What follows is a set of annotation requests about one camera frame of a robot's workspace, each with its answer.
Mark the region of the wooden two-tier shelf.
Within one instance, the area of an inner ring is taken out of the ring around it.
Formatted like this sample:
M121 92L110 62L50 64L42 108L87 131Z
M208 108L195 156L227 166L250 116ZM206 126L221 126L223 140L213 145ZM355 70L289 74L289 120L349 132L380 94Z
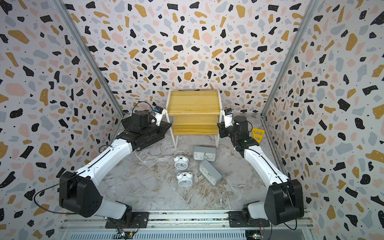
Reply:
M220 90L170 89L166 104L167 120L173 118L171 136L174 147L178 147L180 136L214 136L219 145L217 123L222 121Z

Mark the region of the grey rectangular alarm clock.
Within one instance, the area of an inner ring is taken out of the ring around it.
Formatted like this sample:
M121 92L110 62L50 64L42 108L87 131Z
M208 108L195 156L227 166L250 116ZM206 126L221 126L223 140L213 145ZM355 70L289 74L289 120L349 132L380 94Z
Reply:
M207 160L200 162L199 171L214 187L217 187L223 178L222 174Z
M207 160L215 162L217 156L217 149L212 147L194 146L193 158L196 161Z

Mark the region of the white twin-bell alarm clock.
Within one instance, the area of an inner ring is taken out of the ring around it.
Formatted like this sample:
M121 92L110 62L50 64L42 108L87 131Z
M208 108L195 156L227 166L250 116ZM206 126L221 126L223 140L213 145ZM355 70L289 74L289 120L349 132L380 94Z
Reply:
M184 155L174 157L174 166L178 170L186 170L189 166L189 158Z

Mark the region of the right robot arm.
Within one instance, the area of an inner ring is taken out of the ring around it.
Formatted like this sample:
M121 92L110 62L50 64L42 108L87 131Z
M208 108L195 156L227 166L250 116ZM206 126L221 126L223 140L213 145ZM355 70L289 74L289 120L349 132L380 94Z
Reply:
M218 123L220 138L231 139L234 149L257 171L267 188L263 202L244 205L245 223L251 225L253 220L264 219L277 226L302 218L305 210L301 183L291 180L268 159L260 144L251 136L246 117L234 116L232 111L222 113L224 119Z

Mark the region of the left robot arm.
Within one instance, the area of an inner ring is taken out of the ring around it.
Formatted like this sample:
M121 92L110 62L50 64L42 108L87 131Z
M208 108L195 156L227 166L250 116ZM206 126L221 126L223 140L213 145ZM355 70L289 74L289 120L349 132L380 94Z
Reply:
M172 126L162 120L166 112L156 107L153 114L137 111L123 119L124 130L102 153L74 173L65 172L60 177L60 207L85 218L99 216L124 225L131 223L132 207L104 198L98 185L123 158L165 137Z

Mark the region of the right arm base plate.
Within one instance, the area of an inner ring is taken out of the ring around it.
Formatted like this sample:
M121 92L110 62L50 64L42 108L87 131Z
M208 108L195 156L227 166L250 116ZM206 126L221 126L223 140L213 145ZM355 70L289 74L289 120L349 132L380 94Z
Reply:
M257 228L270 227L270 222L265 219L253 219L243 211L229 211L229 224L231 228Z

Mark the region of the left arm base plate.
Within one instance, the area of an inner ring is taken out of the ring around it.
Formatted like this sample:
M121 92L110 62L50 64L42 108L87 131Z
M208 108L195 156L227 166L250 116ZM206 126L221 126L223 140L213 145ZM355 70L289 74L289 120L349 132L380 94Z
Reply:
M150 213L149 212L129 212L124 216L117 219L107 219L106 229L141 229L146 228L148 224Z

